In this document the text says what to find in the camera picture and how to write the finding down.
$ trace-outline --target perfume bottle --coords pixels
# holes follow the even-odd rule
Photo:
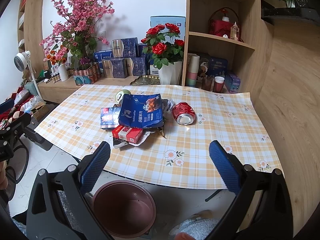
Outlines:
[[[239,27],[237,23],[231,27],[231,34],[230,34],[230,39],[238,41],[239,40]]]

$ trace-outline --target electric fan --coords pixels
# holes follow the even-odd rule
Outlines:
[[[33,69],[31,66],[31,60],[30,60],[30,56],[31,53],[30,51],[26,51],[26,52],[22,52],[22,53],[18,53],[15,57],[14,57],[14,64],[16,65],[17,69],[21,72],[23,72],[25,69],[28,69],[30,71],[31,77],[32,77],[32,81],[35,84],[36,90],[38,92],[38,95],[42,98],[41,93],[39,91],[35,76],[33,73]]]

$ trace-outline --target tablecloth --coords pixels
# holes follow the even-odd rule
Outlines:
[[[187,102],[196,112],[192,125],[171,118],[165,137],[151,134],[139,147],[113,148],[112,137],[100,129],[100,111],[112,107],[122,89],[152,95],[175,103]],[[105,170],[143,182],[192,189],[226,188],[209,157],[208,147],[218,140],[224,149],[257,171],[281,168],[274,146],[256,114],[249,93],[216,94],[181,86],[84,85],[63,101],[35,129],[54,145],[82,159],[102,141],[111,148]]]

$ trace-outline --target marble tile floor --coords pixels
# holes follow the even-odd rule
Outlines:
[[[40,169],[47,169],[48,172],[57,172],[63,171],[70,164],[77,164],[71,155],[56,146],[52,146],[49,151],[45,151],[24,136],[21,136],[21,140],[27,146],[30,157],[26,174],[21,182],[17,184],[15,195],[9,202],[11,216],[20,214],[28,208],[32,186]],[[15,169],[17,177],[22,171],[24,162],[24,150],[18,150],[10,160],[9,166]],[[118,179],[124,178],[103,171],[93,188],[92,194],[103,184]],[[228,190],[223,190],[213,199],[205,202],[204,200],[215,190],[181,189],[142,182],[137,183],[145,187],[156,202],[157,218],[153,226],[152,239],[167,239],[169,231],[175,225],[202,210],[210,209],[216,218],[221,218],[235,197]]]

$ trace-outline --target red gift basket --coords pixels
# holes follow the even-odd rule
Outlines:
[[[230,34],[231,34],[231,27],[234,25],[234,22],[225,22],[222,20],[214,20],[212,19],[217,12],[221,11],[223,12],[224,9],[229,9],[231,11],[233,11],[233,13],[236,15],[238,21],[237,21],[237,25],[239,27],[239,41],[241,40],[241,26],[238,24],[239,23],[239,17],[237,15],[237,13],[229,8],[229,7],[223,7],[219,10],[216,10],[210,17],[209,19],[209,34],[211,35],[216,35],[216,36],[220,36],[223,37],[223,35],[228,35],[228,38],[230,38]]]

